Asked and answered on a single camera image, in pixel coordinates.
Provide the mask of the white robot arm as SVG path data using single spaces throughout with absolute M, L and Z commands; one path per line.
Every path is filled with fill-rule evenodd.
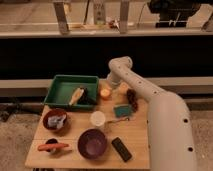
M 128 56 L 111 59 L 107 81 L 112 88 L 126 82 L 147 103 L 151 171 L 197 171 L 190 111 L 176 93 L 165 90 L 131 70 Z

